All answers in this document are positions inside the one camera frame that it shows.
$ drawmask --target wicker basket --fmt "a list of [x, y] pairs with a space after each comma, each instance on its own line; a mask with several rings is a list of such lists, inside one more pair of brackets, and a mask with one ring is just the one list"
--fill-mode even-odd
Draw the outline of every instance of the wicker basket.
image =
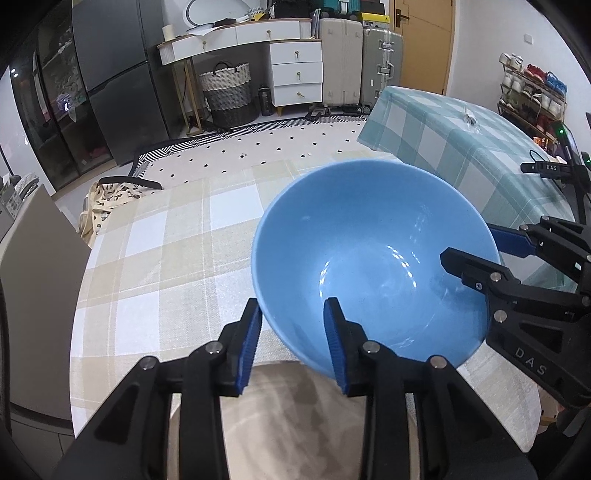
[[[218, 70], [220, 65], [226, 65], [227, 68]], [[199, 82], [216, 125], [238, 127], [252, 122], [258, 116], [251, 93], [248, 63], [235, 67], [227, 61], [221, 61], [212, 72], [199, 75]]]

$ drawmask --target suitcase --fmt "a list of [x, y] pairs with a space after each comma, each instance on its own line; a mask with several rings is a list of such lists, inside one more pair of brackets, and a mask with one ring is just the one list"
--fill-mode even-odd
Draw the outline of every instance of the suitcase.
[[329, 14], [349, 18], [354, 12], [361, 11], [361, 0], [314, 0], [313, 4], [322, 10], [323, 18]]
[[384, 28], [363, 28], [361, 105], [373, 108], [382, 90], [400, 85], [402, 36]]
[[328, 106], [358, 105], [361, 89], [363, 26], [339, 18], [320, 19], [322, 101]]

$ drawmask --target drawer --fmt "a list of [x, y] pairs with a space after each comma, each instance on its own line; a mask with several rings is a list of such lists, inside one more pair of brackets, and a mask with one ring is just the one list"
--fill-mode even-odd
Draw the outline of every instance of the drawer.
[[282, 63], [273, 65], [273, 85], [296, 85], [298, 83], [322, 83], [322, 62]]
[[269, 43], [271, 63], [322, 61], [321, 41], [285, 41]]
[[300, 22], [297, 20], [247, 22], [236, 25], [238, 44], [258, 41], [289, 40], [300, 38]]
[[322, 101], [322, 84], [306, 83], [303, 85], [284, 85], [271, 90], [273, 105], [295, 105], [297, 103], [315, 103]]
[[206, 51], [219, 50], [220, 48], [235, 45], [237, 45], [235, 27], [220, 28], [205, 36], [194, 35], [173, 42], [176, 59], [186, 59]]

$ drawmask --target teal plaid cloth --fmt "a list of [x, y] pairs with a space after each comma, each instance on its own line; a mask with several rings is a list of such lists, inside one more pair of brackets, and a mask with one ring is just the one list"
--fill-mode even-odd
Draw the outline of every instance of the teal plaid cloth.
[[[464, 120], [466, 108], [476, 118], [475, 127]], [[521, 173], [523, 162], [533, 162], [530, 150], [542, 158], [547, 154], [515, 125], [484, 107], [435, 93], [387, 87], [358, 141], [453, 185], [488, 223], [517, 228], [538, 223], [542, 215], [574, 221], [553, 181]], [[503, 254], [503, 260], [530, 285], [572, 287], [570, 280], [538, 258], [521, 260]]]

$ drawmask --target yellow box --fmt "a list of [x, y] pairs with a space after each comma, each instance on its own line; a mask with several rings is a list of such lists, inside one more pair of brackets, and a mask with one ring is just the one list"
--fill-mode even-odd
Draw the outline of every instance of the yellow box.
[[389, 15], [369, 14], [366, 12], [361, 12], [361, 20], [368, 22], [386, 23], [390, 25]]

